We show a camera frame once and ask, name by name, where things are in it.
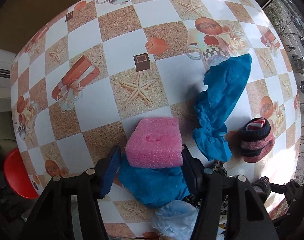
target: pink foam block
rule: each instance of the pink foam block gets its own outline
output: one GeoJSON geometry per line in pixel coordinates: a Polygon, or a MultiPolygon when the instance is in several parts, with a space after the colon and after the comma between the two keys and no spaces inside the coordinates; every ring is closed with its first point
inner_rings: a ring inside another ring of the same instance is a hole
{"type": "Polygon", "coordinates": [[[143,118],[125,147],[129,164],[139,168],[182,166],[179,122],[172,117],[143,118]]]}

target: table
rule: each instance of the table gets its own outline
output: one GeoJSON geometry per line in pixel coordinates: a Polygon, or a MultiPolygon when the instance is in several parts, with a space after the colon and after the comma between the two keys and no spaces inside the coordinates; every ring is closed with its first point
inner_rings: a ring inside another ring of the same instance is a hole
{"type": "MultiPolygon", "coordinates": [[[[207,165],[191,137],[193,98],[206,89],[210,66],[246,53],[252,70],[226,120],[228,137],[262,116],[276,142],[257,163],[233,153],[225,167],[228,175],[283,184],[296,168],[299,99],[284,46],[255,0],[82,0],[56,16],[11,68],[14,129],[38,194],[52,176],[76,176],[113,144],[124,147],[142,117],[177,117],[183,143],[207,165]]],[[[268,212],[282,199],[271,194],[268,212]]],[[[153,231],[153,211],[117,179],[99,206],[113,236],[153,231]]]]}

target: mug handle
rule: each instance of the mug handle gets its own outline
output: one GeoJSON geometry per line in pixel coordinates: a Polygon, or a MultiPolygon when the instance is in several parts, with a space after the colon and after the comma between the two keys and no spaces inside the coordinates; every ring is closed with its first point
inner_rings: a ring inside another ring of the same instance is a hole
{"type": "Polygon", "coordinates": [[[198,56],[198,57],[194,57],[192,55],[190,55],[190,48],[193,48],[194,51],[198,51],[198,52],[201,52],[199,47],[197,45],[194,45],[194,44],[190,44],[190,45],[187,45],[186,48],[185,48],[185,53],[186,55],[190,58],[190,59],[193,59],[193,60],[199,60],[199,59],[203,59],[202,56],[198,56]]]}
{"type": "Polygon", "coordinates": [[[99,0],[96,0],[96,4],[103,4],[103,3],[106,3],[108,0],[105,0],[103,2],[99,2],[99,0]]]}

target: chocolate square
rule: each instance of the chocolate square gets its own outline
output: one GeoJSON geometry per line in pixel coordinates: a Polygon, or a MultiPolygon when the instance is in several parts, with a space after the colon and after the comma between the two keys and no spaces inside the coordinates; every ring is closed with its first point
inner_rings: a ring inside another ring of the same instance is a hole
{"type": "Polygon", "coordinates": [[[150,69],[151,63],[147,53],[135,55],[133,57],[134,57],[135,68],[137,72],[150,69]]]}
{"type": "Polygon", "coordinates": [[[73,18],[73,11],[69,12],[66,16],[65,16],[65,21],[67,22],[68,20],[71,20],[73,18]]]}

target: red stool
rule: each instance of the red stool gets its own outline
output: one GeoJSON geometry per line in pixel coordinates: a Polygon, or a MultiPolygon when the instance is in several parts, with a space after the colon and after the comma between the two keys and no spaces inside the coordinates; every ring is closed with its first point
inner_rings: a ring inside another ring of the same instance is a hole
{"type": "Polygon", "coordinates": [[[9,186],[18,195],[28,199],[38,197],[37,192],[31,184],[18,148],[8,153],[4,161],[3,172],[9,186]]]}

